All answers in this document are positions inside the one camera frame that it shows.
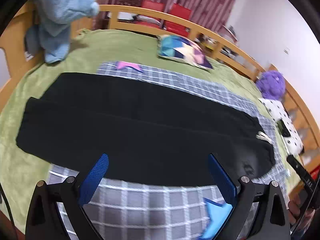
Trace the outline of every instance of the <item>red chair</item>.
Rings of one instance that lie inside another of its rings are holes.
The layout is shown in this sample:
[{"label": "red chair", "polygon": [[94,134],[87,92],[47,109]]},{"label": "red chair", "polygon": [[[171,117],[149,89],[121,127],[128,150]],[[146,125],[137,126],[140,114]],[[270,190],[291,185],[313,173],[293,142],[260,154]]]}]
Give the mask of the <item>red chair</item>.
[{"label": "red chair", "polygon": [[[188,20],[191,14],[191,10],[174,3],[172,5],[171,10],[169,11],[169,14]],[[167,31],[184,36],[184,37],[188,37],[189,33],[186,31],[185,26],[182,26],[180,24],[173,23],[173,22],[168,22],[168,21],[165,22],[165,25],[166,25]]]},{"label": "red chair", "polygon": [[[142,8],[146,8],[146,9],[151,9],[151,10],[155,10],[155,11],[159,11],[162,12],[164,9],[164,4],[163,3],[159,3],[159,2],[152,2],[149,0],[143,0],[141,3],[141,7]],[[160,18],[155,18],[155,17],[151,17],[157,21],[160,21]],[[139,24],[139,25],[144,25],[144,26],[149,26],[149,27],[153,27],[153,28],[157,28],[160,29],[160,25],[157,24],[153,24],[153,23],[147,23],[147,22],[140,22],[140,21],[135,21],[135,24]]]}]

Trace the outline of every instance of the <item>metal screw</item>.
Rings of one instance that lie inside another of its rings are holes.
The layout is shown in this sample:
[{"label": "metal screw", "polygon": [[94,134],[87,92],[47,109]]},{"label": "metal screw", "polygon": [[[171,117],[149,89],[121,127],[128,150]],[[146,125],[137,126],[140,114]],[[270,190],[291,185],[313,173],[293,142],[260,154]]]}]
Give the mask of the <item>metal screw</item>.
[{"label": "metal screw", "polygon": [[244,183],[248,183],[248,182],[250,181],[250,179],[249,179],[248,177],[246,177],[246,176],[242,176],[242,177],[241,177],[241,180],[242,180],[242,182],[244,182]]},{"label": "metal screw", "polygon": [[38,181],[37,186],[38,186],[38,187],[42,187],[43,184],[44,184],[44,181],[43,181],[43,180],[40,180],[40,181]]},{"label": "metal screw", "polygon": [[276,182],[275,180],[273,180],[273,181],[271,182],[271,184],[272,184],[274,187],[278,187],[278,186],[279,186],[279,183]]},{"label": "metal screw", "polygon": [[67,181],[67,183],[72,183],[75,181],[75,177],[72,177],[72,176],[67,177],[66,181]]}]

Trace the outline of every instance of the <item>bed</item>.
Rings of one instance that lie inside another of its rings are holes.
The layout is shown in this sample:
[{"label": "bed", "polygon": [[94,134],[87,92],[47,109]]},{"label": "bed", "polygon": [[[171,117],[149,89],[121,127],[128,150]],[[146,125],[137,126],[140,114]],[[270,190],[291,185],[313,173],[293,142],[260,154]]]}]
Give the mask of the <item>bed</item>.
[{"label": "bed", "polygon": [[[47,65],[42,63],[43,55],[41,53],[28,61],[26,61],[24,55],[23,37],[28,27],[33,23],[34,9],[33,4],[26,3],[0,37],[0,47],[5,50],[11,77],[0,90],[0,180],[11,204],[20,239],[24,239],[23,233],[28,206],[36,183],[41,179],[53,182],[54,176],[52,175],[61,179],[73,172],[52,167],[50,163],[24,153],[15,143],[27,99],[30,96],[39,98],[60,73],[96,73],[102,62],[118,60],[135,62],[221,84],[229,91],[253,102],[262,116],[272,120],[266,108],[258,100],[261,94],[253,83],[259,73],[265,70],[234,44],[199,25],[149,9],[121,5],[100,5],[100,11],[112,12],[109,30],[96,30],[94,32],[83,30],[83,28],[91,28],[92,19],[83,18],[75,21],[72,24],[71,34],[73,42],[67,59],[59,64]],[[212,51],[211,58],[209,58],[214,68],[206,71],[169,60],[166,60],[164,64],[164,60],[156,56],[157,39],[142,34],[161,35],[170,33],[147,26],[118,22],[118,12],[142,14],[184,25],[190,28],[188,38],[191,40],[194,40],[199,33],[215,39],[218,43]],[[255,70],[248,70],[222,54],[220,51],[223,47],[228,47],[244,57],[255,67]],[[224,64],[220,64],[216,60],[221,60]],[[286,110],[296,112],[296,119],[293,123],[297,130],[305,130],[306,136],[303,139],[305,151],[317,149],[320,144],[319,128],[303,100],[288,82],[286,83],[284,99]],[[276,146],[284,170],[289,169],[291,171],[289,177],[283,177],[286,180],[285,195],[291,198],[301,190],[302,184],[299,183],[299,177],[285,161],[286,150],[278,132],[276,132]],[[316,155],[305,167],[311,172],[319,164],[320,155]],[[8,231],[10,222],[7,219],[8,213],[4,203],[1,203],[0,207],[2,211],[1,224],[5,225],[8,234],[12,235],[12,232]]]}]

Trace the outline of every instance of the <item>wooden bed frame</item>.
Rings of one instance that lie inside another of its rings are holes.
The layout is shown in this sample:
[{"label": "wooden bed frame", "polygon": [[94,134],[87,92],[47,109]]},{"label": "wooden bed frame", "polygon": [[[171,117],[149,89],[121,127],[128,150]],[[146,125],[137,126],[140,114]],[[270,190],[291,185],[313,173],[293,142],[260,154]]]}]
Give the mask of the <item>wooden bed frame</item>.
[{"label": "wooden bed frame", "polygon": [[[123,6],[123,5],[100,5],[100,11],[110,11],[112,12],[112,17],[109,21],[109,29],[121,29],[134,31],[139,33],[147,33],[153,35],[161,34],[172,34],[168,31],[162,29],[151,28],[143,25],[136,25],[131,23],[121,23],[117,21],[118,12],[130,12],[135,14],[146,15],[149,17],[156,17],[164,19],[167,21],[175,22],[177,24],[183,25],[190,29],[188,38],[194,40],[199,33],[202,33],[210,38],[213,38],[217,41],[216,47],[211,53],[211,57],[216,60],[223,61],[226,65],[230,66],[240,75],[249,78],[250,80],[255,81],[257,76],[264,72],[265,70],[249,55],[244,51],[239,49],[237,46],[231,42],[225,40],[221,36],[212,31],[201,27],[195,23],[189,22],[182,18],[169,15],[163,12],[158,12],[150,9]],[[0,89],[0,112],[4,108],[7,100],[12,94],[14,88],[19,83],[20,79],[25,75],[25,73],[32,69],[36,64],[43,62],[43,53],[39,53],[34,58],[29,61],[26,61],[25,58],[25,46],[24,46],[24,35],[29,27],[34,23],[35,19],[35,7],[31,2],[27,2],[15,15],[12,21],[7,26],[6,30],[0,37],[0,48],[4,49],[6,60],[8,64],[8,70],[10,74],[10,79],[7,83]],[[92,19],[82,18],[72,23],[71,37],[75,37],[79,34],[79,31],[82,28],[90,29],[92,27]],[[231,58],[225,56],[220,51],[223,47],[227,47],[237,54],[241,55],[246,61],[251,63],[255,70],[249,70],[238,62],[232,60]],[[273,65],[270,66],[270,69],[276,69]],[[286,81],[286,94],[285,94],[284,106],[287,111],[296,111],[297,118],[294,120],[293,124],[296,129],[306,129],[307,136],[303,140],[304,148],[306,151],[314,150],[320,146],[320,131],[316,124],[315,119],[313,118],[311,112],[307,108],[306,104],[303,102],[298,93],[294,88]],[[311,172],[320,164],[320,155],[317,155],[312,159],[305,168]],[[290,198],[297,194],[302,188],[300,183],[297,187],[290,193]],[[4,226],[6,232],[9,236],[12,236],[12,230],[10,229],[9,220],[0,212],[0,225]],[[24,235],[19,232],[19,239],[24,239]]]}]

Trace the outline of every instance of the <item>chair backrest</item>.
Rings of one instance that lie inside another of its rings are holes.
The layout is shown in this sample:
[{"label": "chair backrest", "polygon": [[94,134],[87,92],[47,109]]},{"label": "chair backrest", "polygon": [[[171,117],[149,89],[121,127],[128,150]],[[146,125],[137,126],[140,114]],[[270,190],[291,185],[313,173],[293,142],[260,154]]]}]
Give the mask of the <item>chair backrest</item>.
[{"label": "chair backrest", "polygon": [[141,0],[116,0],[116,5],[141,7]]},{"label": "chair backrest", "polygon": [[[170,11],[168,12],[168,14],[171,14],[171,15],[174,15],[174,16],[189,20],[189,17],[190,17],[190,14],[191,14],[191,10],[189,10],[189,9],[187,9],[187,8],[181,6],[181,5],[178,5],[178,4],[174,3],[172,5]],[[176,28],[185,29],[184,26],[182,26],[180,24],[177,24],[177,23],[166,21],[165,24],[166,25],[175,26]]]},{"label": "chair backrest", "polygon": [[149,0],[142,0],[141,3],[141,7],[142,8],[146,8],[146,9],[150,9],[150,10],[155,10],[155,11],[159,11],[162,12],[163,8],[164,8],[164,4],[160,3],[160,2],[153,2],[153,1],[149,1]]}]

